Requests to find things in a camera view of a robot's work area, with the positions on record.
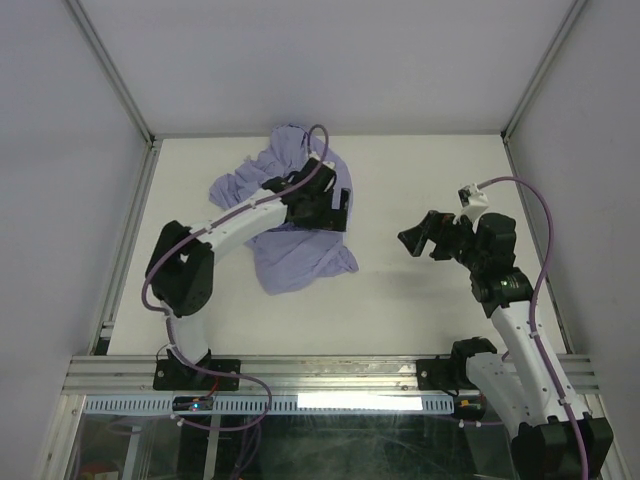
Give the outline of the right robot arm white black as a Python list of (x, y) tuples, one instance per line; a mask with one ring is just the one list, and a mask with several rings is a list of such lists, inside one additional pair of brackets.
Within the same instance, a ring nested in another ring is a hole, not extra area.
[(486, 213), (477, 222), (431, 210), (398, 234), (413, 257), (434, 244), (436, 261), (454, 260), (470, 273), (471, 291), (502, 338), (515, 371), (495, 347), (475, 337), (454, 343), (448, 378), (475, 386), (510, 436), (512, 462), (522, 479), (595, 479), (614, 435), (576, 394), (536, 320), (534, 289), (515, 265), (514, 219)]

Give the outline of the lilac zip-up jacket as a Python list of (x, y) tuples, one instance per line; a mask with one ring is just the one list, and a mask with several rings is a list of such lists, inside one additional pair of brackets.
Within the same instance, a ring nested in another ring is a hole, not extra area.
[[(209, 201), (227, 210), (252, 196), (267, 180), (300, 170), (307, 160), (304, 126), (276, 127), (269, 146), (232, 173), (218, 177)], [(318, 278), (356, 273), (359, 266), (340, 232), (304, 230), (291, 224), (257, 235), (246, 246), (254, 255), (256, 276), (269, 295), (301, 290)]]

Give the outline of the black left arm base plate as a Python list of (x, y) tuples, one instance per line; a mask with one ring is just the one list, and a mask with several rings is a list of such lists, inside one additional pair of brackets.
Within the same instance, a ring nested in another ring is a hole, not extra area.
[[(231, 358), (204, 358), (198, 366), (223, 373), (239, 374), (241, 361)], [(217, 383), (217, 392), (237, 391), (237, 378), (216, 377), (196, 371), (178, 359), (171, 357), (158, 360), (153, 379), (155, 391), (209, 391)]]

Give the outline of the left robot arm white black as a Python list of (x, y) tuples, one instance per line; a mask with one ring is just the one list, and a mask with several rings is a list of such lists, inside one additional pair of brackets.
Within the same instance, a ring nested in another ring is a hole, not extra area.
[(210, 353), (201, 312), (213, 295), (215, 266), (235, 248), (268, 230), (291, 225), (344, 233), (351, 191), (335, 189), (336, 171), (309, 159), (300, 172), (264, 182), (247, 200), (216, 219), (193, 225), (173, 220), (161, 230), (145, 271), (141, 299), (163, 314), (174, 375), (188, 388), (209, 377)]

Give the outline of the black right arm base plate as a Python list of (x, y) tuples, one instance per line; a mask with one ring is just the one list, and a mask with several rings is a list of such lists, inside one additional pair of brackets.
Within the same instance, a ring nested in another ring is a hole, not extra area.
[(450, 357), (421, 358), (415, 362), (420, 391), (441, 391), (457, 395), (461, 390), (476, 390), (466, 376), (465, 364)]

